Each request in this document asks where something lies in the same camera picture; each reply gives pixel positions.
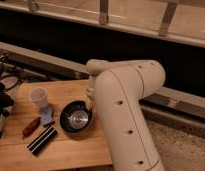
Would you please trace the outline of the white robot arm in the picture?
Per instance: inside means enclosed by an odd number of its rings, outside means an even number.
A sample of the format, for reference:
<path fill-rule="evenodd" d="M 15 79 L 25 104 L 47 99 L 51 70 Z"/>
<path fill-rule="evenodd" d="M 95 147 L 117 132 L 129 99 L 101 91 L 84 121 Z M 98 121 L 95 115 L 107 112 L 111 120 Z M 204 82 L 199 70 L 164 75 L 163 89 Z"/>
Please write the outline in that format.
<path fill-rule="evenodd" d="M 165 82 L 155 60 L 91 59 L 87 96 L 101 120 L 115 171 L 165 171 L 139 101 Z"/>

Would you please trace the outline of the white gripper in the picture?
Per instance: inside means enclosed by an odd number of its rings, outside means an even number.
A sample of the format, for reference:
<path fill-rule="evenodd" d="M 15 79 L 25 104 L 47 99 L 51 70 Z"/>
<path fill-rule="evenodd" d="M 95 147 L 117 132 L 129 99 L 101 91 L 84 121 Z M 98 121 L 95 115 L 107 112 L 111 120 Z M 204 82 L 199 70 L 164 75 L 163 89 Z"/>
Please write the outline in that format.
<path fill-rule="evenodd" d="M 86 86 L 86 96 L 89 99 L 90 108 L 94 106 L 94 92 L 95 92 L 94 83 L 95 83 L 95 76 L 90 75 Z"/>

